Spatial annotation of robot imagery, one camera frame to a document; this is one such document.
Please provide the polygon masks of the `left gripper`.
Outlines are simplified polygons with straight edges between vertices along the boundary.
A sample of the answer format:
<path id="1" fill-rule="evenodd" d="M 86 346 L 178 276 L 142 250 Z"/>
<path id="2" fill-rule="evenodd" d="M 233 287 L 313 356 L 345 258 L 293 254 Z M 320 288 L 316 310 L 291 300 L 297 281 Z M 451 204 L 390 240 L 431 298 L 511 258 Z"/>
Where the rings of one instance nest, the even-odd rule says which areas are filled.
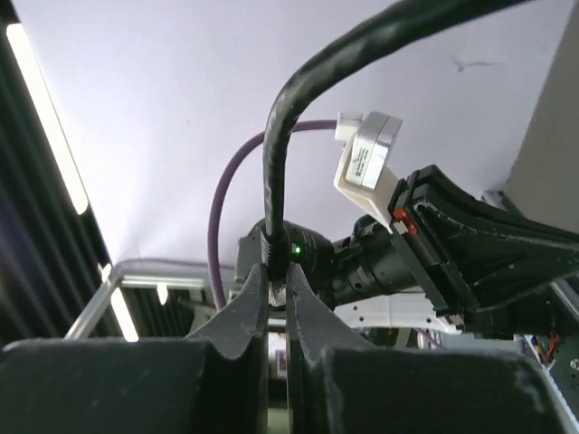
<path id="1" fill-rule="evenodd" d="M 482 311 L 578 271 L 576 234 L 484 203 L 437 165 L 397 183 L 388 215 L 434 314 L 462 332 L 481 334 Z"/>

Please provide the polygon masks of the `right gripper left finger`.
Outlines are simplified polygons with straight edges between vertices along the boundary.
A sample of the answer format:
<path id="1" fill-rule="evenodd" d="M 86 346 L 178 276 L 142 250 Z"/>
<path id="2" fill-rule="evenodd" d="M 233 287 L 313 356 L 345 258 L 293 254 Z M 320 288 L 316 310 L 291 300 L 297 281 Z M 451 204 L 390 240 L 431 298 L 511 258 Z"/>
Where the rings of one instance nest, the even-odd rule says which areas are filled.
<path id="1" fill-rule="evenodd" d="M 33 339 L 1 353 L 4 433 L 263 433 L 268 281 L 183 338 Z"/>

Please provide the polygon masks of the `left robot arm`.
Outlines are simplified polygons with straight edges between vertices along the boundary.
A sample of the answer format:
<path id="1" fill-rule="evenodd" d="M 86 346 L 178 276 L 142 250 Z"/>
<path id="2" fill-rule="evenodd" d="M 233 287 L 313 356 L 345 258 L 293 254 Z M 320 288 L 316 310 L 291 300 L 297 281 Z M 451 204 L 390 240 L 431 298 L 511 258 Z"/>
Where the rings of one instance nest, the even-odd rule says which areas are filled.
<path id="1" fill-rule="evenodd" d="M 546 286 L 578 272 L 578 236 L 495 208 L 438 166 L 400 180 L 390 227 L 364 215 L 338 241 L 292 222 L 287 259 L 330 308 L 419 288 L 433 315 L 486 337 L 564 327 Z"/>

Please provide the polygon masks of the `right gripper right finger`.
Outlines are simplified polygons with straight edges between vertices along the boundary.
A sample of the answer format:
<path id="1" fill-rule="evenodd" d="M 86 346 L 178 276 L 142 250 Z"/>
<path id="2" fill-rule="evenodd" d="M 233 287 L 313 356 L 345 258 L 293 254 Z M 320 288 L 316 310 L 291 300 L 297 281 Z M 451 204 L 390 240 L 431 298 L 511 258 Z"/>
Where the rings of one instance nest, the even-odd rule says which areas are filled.
<path id="1" fill-rule="evenodd" d="M 546 381 L 503 351 L 378 347 L 286 277 L 293 433 L 562 433 Z"/>

